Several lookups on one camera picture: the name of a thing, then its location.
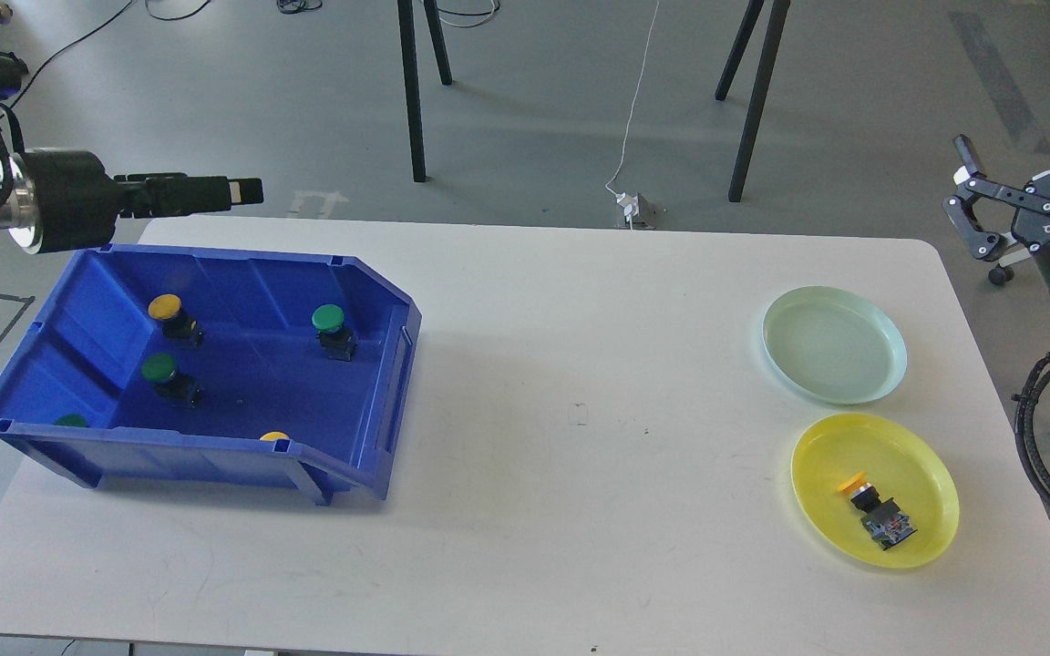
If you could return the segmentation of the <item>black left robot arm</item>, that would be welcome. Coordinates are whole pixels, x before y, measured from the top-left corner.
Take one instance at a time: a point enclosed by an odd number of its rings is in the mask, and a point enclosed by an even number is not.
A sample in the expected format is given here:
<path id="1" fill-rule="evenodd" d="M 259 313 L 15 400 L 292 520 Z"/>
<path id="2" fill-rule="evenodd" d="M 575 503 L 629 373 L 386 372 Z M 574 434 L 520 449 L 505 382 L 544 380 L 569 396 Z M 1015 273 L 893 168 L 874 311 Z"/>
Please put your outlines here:
<path id="1" fill-rule="evenodd" d="M 13 17 L 0 1 L 0 25 Z M 30 254 L 100 248 L 121 219 L 170 219 L 262 203 L 262 182 L 184 173 L 111 176 L 91 152 L 26 149 L 10 99 L 26 63 L 0 51 L 0 230 Z"/>

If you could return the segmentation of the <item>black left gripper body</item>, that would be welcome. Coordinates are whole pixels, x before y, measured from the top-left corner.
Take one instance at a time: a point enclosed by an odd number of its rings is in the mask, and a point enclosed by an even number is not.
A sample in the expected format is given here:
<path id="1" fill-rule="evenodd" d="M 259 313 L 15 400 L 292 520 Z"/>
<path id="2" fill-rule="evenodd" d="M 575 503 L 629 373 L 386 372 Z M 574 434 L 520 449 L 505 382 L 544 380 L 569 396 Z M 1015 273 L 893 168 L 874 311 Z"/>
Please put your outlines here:
<path id="1" fill-rule="evenodd" d="M 86 150 L 29 149 L 12 155 L 14 241 L 28 254 L 109 244 L 128 210 L 124 187 Z"/>

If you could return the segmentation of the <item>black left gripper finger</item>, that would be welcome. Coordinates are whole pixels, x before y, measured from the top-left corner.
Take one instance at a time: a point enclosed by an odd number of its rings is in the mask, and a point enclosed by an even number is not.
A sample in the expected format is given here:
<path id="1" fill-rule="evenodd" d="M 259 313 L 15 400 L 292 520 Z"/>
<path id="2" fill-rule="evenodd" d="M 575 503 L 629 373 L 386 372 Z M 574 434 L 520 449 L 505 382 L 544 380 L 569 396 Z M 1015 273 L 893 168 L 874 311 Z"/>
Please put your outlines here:
<path id="1" fill-rule="evenodd" d="M 121 219 L 166 219 L 192 213 L 230 210 L 233 204 L 222 198 L 133 198 L 119 212 Z"/>
<path id="2" fill-rule="evenodd" d="M 122 192 L 121 209 L 133 198 L 222 198 L 232 203 L 233 208 L 265 202 L 262 179 L 257 178 L 151 173 L 117 175 L 114 182 Z"/>

